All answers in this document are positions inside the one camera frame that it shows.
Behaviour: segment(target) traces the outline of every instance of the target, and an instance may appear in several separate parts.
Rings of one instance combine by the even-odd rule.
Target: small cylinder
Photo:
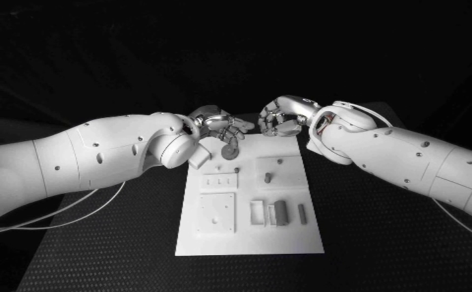
[[[275,221],[277,226],[288,225],[288,213],[287,213],[287,204],[284,201],[275,201],[273,204],[275,208]]]
[[[301,223],[301,225],[306,225],[307,224],[307,215],[304,214],[303,205],[297,205],[297,212],[300,214],[300,223]]]

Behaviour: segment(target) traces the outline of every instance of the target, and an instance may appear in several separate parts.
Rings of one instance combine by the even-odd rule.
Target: white cable
[[[96,209],[94,210],[88,215],[85,215],[83,217],[75,219],[72,222],[65,222],[63,224],[60,225],[55,225],[55,226],[49,226],[49,227],[19,227],[19,228],[14,228],[14,229],[26,229],[26,230],[36,230],[36,229],[55,229],[56,227],[60,227],[60,226],[66,226],[68,224],[72,224],[73,222],[78,222],[79,220],[85,219],[88,216],[91,216],[98,210],[101,210],[105,205],[111,202],[111,200],[115,198],[115,196],[118,195],[121,189],[122,189],[122,186],[125,185],[125,181],[122,182],[121,186],[120,186],[120,189],[118,191],[115,191],[115,195],[111,197],[111,199],[107,201],[107,203]]]
[[[388,122],[388,120],[385,120],[385,118],[382,116],[379,116],[379,114],[376,114],[376,112],[374,112],[372,110],[363,108],[362,106],[358,106],[356,104],[352,104],[349,102],[345,102],[348,103],[351,106],[356,106],[359,107],[363,111],[366,111],[368,113],[371,113],[379,120],[384,121],[384,123],[388,125],[388,127],[392,127],[391,123]],[[450,212],[446,210],[446,208],[440,205],[440,203],[436,201],[436,199],[430,198],[436,204],[439,205],[440,209],[444,211],[444,213],[449,215],[449,217],[462,225],[462,227],[469,231],[472,232],[472,229],[469,227],[465,226],[465,224],[462,224],[462,222],[459,221],[459,219],[450,214]]]
[[[469,229],[460,222],[459,219],[450,214],[450,212],[446,210],[446,208],[440,205],[440,203],[431,198],[431,200],[436,202],[436,204],[440,206],[440,209],[449,214],[450,218],[462,225],[462,227],[472,232],[472,229]]]
[[[11,227],[1,227],[0,228],[0,232],[6,232],[6,231],[8,231],[8,230],[11,230],[11,229],[16,229],[17,227],[20,227],[20,226],[24,226],[24,225],[29,225],[29,224],[32,224],[32,223],[34,223],[34,222],[37,222],[37,221],[40,221],[40,220],[43,220],[43,219],[46,219],[47,217],[50,217],[50,216],[53,216],[53,215],[56,215],[57,213],[60,213],[62,211],[65,211],[65,210],[68,210],[70,207],[73,207],[79,202],[82,202],[95,192],[96,192],[98,190],[92,190],[91,191],[91,193],[88,193],[75,203],[72,203],[70,205],[68,205],[66,207],[63,207],[62,209],[59,209],[57,211],[55,211],[55,212],[52,212],[50,214],[47,214],[46,216],[42,216],[42,217],[39,217],[39,218],[36,218],[36,219],[33,219],[33,220],[29,220],[27,222],[21,222],[21,224],[17,224],[17,225],[14,225],[14,226],[11,226]]]

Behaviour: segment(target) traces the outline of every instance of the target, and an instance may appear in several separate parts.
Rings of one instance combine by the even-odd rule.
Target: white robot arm
[[[258,125],[265,136],[294,136],[309,126],[310,151],[339,164],[353,162],[382,180],[472,214],[470,150],[401,128],[376,128],[346,102],[322,108],[297,96],[268,103]]]
[[[236,148],[254,124],[216,106],[190,115],[101,118],[39,140],[0,145],[0,216],[49,196],[112,186],[153,166],[172,169],[189,161],[198,169],[210,158],[199,144],[206,136]]]

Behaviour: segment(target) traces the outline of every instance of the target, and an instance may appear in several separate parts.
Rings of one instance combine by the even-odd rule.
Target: textured mat
[[[385,103],[363,106],[404,127]],[[244,119],[255,122],[257,114]],[[325,254],[176,257],[187,165],[154,167],[95,215],[49,230],[17,290],[470,291],[472,234],[426,196],[307,151],[306,129],[297,141]],[[52,224],[83,216],[117,189]],[[66,195],[60,207],[85,194]]]

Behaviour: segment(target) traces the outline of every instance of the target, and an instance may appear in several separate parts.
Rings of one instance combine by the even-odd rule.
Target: hole
[[[101,164],[104,162],[104,154],[98,153],[96,154],[96,162]]]

